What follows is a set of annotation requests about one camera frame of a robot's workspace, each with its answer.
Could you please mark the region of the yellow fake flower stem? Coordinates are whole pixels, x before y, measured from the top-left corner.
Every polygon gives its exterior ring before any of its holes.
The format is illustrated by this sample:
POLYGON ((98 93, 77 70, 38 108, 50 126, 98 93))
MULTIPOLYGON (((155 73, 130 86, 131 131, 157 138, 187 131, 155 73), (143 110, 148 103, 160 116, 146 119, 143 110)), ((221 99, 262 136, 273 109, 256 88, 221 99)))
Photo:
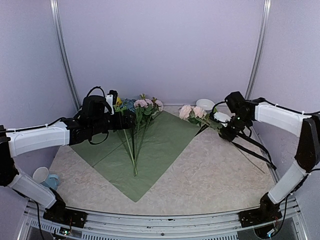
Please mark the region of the yellow fake flower stem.
POLYGON ((135 159, 132 158, 132 153, 131 153, 131 135, 130 135, 130 130, 129 128, 133 123, 135 123, 135 129, 136 129, 136 113, 133 115, 134 118, 131 118, 130 112, 126 108, 121 108, 121 98, 118 96, 117 97, 117 102, 115 107, 115 111, 120 113, 121 117, 127 118, 128 119, 128 126, 121 126, 121 130, 117 131, 117 134, 126 150, 126 152, 129 155, 129 158, 131 160, 132 166, 133 166, 133 176, 135 177, 138 174, 138 169, 137 169, 137 162, 136 162, 136 157, 135 159))

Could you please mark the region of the blue fake flower stem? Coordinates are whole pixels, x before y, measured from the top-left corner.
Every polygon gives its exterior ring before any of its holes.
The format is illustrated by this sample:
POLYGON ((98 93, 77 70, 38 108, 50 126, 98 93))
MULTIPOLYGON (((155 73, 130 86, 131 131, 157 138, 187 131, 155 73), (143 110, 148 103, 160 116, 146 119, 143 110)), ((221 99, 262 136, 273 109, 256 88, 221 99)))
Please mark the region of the blue fake flower stem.
MULTIPOLYGON (((129 99, 129 98, 121 98, 121 104, 120 108, 126 108, 130 112, 131 118, 134 118, 133 115, 135 114, 135 107, 134 102, 135 99, 129 99)), ((136 150, 135 150, 135 137, 134 137, 134 131, 135 131, 135 123, 131 124, 131 127, 129 128, 130 137, 131 137, 131 153, 133 160, 136 157, 136 150)))

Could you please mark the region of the pink rose stem bunch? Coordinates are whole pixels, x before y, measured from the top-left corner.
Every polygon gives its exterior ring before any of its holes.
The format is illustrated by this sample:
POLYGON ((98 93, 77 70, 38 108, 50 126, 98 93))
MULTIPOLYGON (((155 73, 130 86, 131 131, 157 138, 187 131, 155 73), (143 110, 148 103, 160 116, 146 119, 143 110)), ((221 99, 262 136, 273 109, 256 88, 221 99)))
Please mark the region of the pink rose stem bunch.
POLYGON ((183 105, 179 109, 179 118, 200 127, 197 135, 207 128, 217 133, 221 132, 223 125, 210 119, 210 115, 200 106, 183 105))

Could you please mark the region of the green pink wrapping paper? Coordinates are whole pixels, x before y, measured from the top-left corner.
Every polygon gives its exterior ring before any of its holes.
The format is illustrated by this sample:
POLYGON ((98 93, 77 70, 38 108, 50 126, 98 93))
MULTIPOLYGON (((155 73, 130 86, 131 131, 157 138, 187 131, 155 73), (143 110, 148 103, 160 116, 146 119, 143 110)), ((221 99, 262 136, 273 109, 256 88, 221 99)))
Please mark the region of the green pink wrapping paper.
POLYGON ((156 183, 163 173, 189 145, 200 127, 163 111, 148 129, 135 135, 135 145, 140 147, 137 175, 130 157, 128 130, 98 134, 92 140, 71 148, 114 187, 134 202, 156 183))

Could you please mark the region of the small pink bud stem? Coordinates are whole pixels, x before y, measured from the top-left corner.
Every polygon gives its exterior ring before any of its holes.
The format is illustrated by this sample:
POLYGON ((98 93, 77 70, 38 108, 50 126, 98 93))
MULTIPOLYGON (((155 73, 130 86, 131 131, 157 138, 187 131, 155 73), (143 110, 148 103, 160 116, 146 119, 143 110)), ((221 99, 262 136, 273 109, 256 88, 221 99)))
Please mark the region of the small pink bud stem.
POLYGON ((155 98, 155 97, 153 97, 152 99, 150 99, 150 100, 152 100, 152 102, 153 102, 153 109, 152 109, 152 112, 151 112, 151 119, 150 119, 150 123, 149 123, 149 125, 151 124, 151 121, 154 119, 154 117, 158 114, 158 113, 160 113, 160 112, 162 112, 163 111, 163 103, 160 101, 160 100, 158 100, 157 98, 155 98))

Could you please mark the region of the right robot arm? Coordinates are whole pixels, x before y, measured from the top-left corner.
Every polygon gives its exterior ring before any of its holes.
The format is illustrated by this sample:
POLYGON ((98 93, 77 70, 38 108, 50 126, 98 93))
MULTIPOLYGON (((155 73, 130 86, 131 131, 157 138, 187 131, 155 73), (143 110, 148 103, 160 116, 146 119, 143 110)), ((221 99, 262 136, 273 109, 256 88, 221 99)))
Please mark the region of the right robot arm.
POLYGON ((257 155, 272 168, 271 158, 277 157, 279 180, 260 199, 256 218, 266 222, 278 210, 281 202, 295 192, 320 164, 320 113, 304 112, 272 103, 263 97, 245 99, 239 91, 230 93, 223 103, 231 115, 212 109, 210 118, 222 125, 219 136, 234 143, 239 137, 249 142, 244 133, 253 123, 266 124, 257 129, 263 142, 258 147, 266 156, 257 155))

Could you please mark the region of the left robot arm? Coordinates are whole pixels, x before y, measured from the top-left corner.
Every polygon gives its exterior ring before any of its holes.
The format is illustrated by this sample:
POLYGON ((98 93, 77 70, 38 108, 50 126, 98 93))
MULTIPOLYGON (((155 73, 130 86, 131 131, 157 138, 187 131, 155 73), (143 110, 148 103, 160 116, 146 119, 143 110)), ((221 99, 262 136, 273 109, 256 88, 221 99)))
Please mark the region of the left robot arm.
POLYGON ((80 110, 73 117, 60 117, 51 123, 25 128, 0 127, 0 185, 9 187, 36 204, 44 207, 57 221, 70 218, 70 211, 62 197, 52 187, 37 183, 15 163, 23 155, 46 149, 75 146, 88 142, 95 146, 93 138, 110 131, 127 130, 131 119, 126 113, 116 111, 118 92, 110 90, 101 95, 93 94, 93 87, 85 96, 80 110))

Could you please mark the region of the white ceramic bowl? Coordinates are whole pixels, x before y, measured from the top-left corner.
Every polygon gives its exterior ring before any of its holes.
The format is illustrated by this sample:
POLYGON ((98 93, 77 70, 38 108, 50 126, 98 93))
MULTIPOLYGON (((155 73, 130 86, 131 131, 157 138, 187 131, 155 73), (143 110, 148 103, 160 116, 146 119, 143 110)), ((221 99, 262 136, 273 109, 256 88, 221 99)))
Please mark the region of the white ceramic bowl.
POLYGON ((196 106, 204 109, 205 111, 211 111, 214 107, 215 103, 210 99, 198 99, 196 101, 196 106))

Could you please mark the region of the white paper cup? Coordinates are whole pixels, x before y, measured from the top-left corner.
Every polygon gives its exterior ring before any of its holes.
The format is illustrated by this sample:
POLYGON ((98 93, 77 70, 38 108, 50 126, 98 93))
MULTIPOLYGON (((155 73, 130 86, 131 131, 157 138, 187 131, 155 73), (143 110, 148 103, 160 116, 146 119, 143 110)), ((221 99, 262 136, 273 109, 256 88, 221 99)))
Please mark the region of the white paper cup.
POLYGON ((48 177, 49 177, 49 170, 45 166, 37 168, 32 175, 33 180, 39 184, 44 183, 48 177))

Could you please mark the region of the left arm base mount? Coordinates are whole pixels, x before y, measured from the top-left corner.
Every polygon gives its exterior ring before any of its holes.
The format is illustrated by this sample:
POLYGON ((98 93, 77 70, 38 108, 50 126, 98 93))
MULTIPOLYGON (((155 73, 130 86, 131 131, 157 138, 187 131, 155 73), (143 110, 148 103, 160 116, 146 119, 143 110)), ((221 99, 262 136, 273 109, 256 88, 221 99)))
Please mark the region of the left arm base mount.
POLYGON ((84 227, 87 216, 88 214, 84 211, 73 210, 69 208, 58 210, 47 209, 43 214, 43 218, 45 220, 76 228, 84 227))

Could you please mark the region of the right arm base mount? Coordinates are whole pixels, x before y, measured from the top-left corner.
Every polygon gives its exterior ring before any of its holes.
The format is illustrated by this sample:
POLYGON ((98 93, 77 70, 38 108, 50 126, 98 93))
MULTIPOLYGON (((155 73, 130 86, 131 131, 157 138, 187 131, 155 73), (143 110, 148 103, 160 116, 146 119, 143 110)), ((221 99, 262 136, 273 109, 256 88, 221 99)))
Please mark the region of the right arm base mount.
POLYGON ((258 208, 240 211, 238 217, 241 227, 246 228, 281 219, 282 213, 279 206, 270 208, 261 205, 258 208))

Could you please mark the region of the aluminium frame post right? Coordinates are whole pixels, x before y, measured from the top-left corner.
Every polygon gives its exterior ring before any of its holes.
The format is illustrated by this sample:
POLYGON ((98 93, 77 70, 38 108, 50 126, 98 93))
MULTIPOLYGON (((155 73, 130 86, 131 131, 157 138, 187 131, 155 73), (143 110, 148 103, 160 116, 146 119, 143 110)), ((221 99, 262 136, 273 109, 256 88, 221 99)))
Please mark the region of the aluminium frame post right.
POLYGON ((250 72, 249 82, 245 92, 245 99, 250 99, 254 90, 254 85, 256 82, 259 65, 261 62, 262 54, 263 54, 263 47, 264 47, 265 37, 267 33, 267 28, 268 28, 271 5, 272 5, 271 0, 265 0, 263 2, 263 11, 262 11, 261 24, 260 24, 259 34, 258 34, 257 46, 256 46, 256 51, 253 59, 251 72, 250 72))

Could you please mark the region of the aluminium frame post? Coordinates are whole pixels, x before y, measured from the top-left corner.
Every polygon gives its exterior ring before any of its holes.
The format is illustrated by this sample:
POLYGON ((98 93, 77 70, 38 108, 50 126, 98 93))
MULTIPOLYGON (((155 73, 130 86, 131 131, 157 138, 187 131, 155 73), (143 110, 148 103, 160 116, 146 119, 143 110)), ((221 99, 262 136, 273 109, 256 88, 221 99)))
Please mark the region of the aluminium frame post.
POLYGON ((265 0, 263 2, 263 11, 262 11, 261 24, 260 24, 259 34, 258 34, 257 46, 256 46, 256 51, 253 59, 251 72, 250 72, 249 82, 245 92, 245 99, 250 99, 254 90, 254 85, 256 82, 259 65, 261 62, 262 54, 263 54, 263 47, 264 47, 265 37, 267 33, 267 28, 268 28, 271 5, 272 5, 271 0, 265 0))
POLYGON ((58 1, 50 0, 50 8, 51 8, 51 14, 52 14, 52 18, 55 26, 55 32, 57 36, 60 56, 62 59, 62 64, 63 64, 65 75, 66 75, 67 85, 69 87, 71 98, 74 103, 75 109, 78 111, 81 108, 81 103, 80 103, 78 91, 76 89, 76 85, 74 82, 74 78, 72 75, 72 71, 71 71, 71 67, 68 59, 67 49, 64 41, 64 36, 63 36, 63 28, 62 28, 62 23, 60 18, 58 1))

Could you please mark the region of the aluminium front rail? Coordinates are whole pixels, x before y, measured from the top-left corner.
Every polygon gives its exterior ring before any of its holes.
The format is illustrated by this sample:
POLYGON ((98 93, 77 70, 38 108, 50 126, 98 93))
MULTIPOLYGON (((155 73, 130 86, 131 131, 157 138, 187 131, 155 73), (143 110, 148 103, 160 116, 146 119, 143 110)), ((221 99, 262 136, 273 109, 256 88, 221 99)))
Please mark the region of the aluminium front rail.
POLYGON ((248 221, 239 211, 196 215, 132 215, 83 210, 72 223, 44 219, 44 210, 29 201, 17 240, 308 240, 305 222, 294 198, 282 203, 285 219, 248 221))

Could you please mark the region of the aluminium frame post left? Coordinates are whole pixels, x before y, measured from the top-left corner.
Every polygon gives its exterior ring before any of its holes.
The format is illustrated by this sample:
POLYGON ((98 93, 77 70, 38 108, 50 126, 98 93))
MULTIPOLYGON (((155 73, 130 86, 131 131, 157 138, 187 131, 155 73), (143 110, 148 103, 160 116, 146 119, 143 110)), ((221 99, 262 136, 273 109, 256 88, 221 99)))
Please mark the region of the aluminium frame post left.
POLYGON ((55 26, 55 32, 57 36, 60 56, 62 59, 62 64, 63 64, 65 75, 66 75, 67 85, 69 87, 71 98, 74 103, 75 109, 78 111, 81 108, 81 103, 80 103, 78 91, 76 89, 76 85, 74 82, 74 78, 72 75, 72 71, 71 71, 71 67, 68 59, 67 49, 64 41, 64 36, 63 36, 63 28, 62 28, 62 23, 60 18, 58 1, 50 0, 50 8, 51 8, 51 14, 52 14, 52 18, 55 26))

